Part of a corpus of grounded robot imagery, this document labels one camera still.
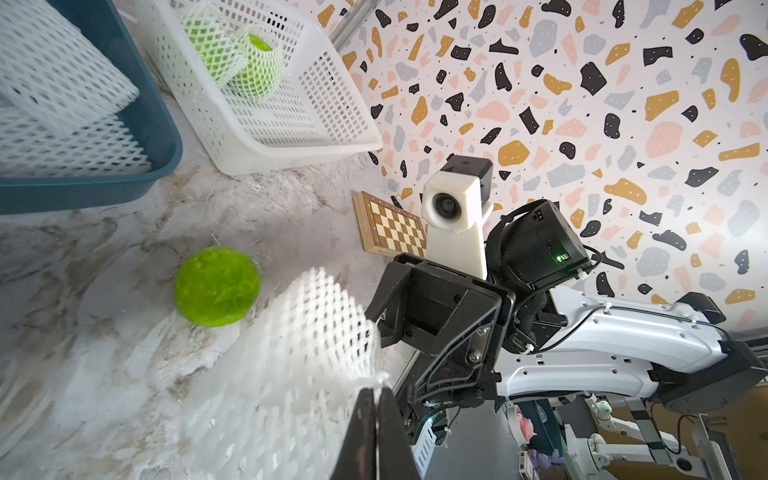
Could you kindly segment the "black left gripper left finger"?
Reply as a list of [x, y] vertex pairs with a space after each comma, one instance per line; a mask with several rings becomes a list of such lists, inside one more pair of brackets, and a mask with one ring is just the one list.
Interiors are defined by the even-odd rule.
[[377, 478], [377, 418], [373, 389], [357, 397], [331, 480]]

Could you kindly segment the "green custard apple dark spots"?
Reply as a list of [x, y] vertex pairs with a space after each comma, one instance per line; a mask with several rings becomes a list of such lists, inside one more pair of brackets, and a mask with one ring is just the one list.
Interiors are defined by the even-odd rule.
[[261, 275], [251, 257], [213, 246], [187, 259], [176, 275], [174, 300], [191, 323], [217, 328], [242, 320], [254, 306]]

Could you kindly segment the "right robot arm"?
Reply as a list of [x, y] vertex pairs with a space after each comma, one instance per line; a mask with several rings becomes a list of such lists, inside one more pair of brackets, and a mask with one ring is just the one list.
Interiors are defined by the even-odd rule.
[[458, 260], [396, 256], [366, 310], [383, 346], [404, 342], [419, 352], [396, 397], [406, 418], [579, 393], [658, 401], [693, 415], [727, 406], [767, 374], [746, 343], [716, 325], [718, 309], [700, 293], [664, 308], [556, 287], [533, 318], [554, 331], [541, 343], [521, 320], [523, 300], [461, 270]]

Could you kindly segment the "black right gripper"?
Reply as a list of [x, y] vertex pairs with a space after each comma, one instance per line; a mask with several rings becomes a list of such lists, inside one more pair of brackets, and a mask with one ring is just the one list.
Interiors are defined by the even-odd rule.
[[494, 367], [512, 321], [510, 290], [410, 254], [387, 266], [365, 315], [382, 347], [418, 358], [396, 395], [403, 414], [475, 407], [497, 396]]

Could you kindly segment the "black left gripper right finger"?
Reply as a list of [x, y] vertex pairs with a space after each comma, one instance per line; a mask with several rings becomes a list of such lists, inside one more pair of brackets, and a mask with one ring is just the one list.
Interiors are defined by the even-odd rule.
[[419, 480], [420, 475], [392, 390], [384, 387], [376, 410], [377, 479]]

